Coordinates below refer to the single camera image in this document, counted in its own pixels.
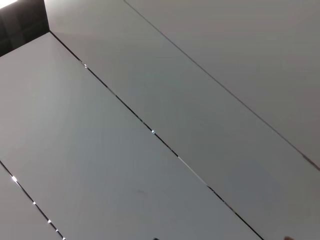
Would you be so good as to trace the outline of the bright ceiling light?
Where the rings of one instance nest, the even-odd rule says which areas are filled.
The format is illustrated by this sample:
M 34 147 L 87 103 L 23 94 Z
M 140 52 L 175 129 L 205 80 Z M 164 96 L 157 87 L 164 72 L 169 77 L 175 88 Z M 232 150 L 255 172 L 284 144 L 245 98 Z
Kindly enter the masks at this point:
M 5 8 L 13 3 L 16 3 L 18 0 L 0 0 L 0 9 Z

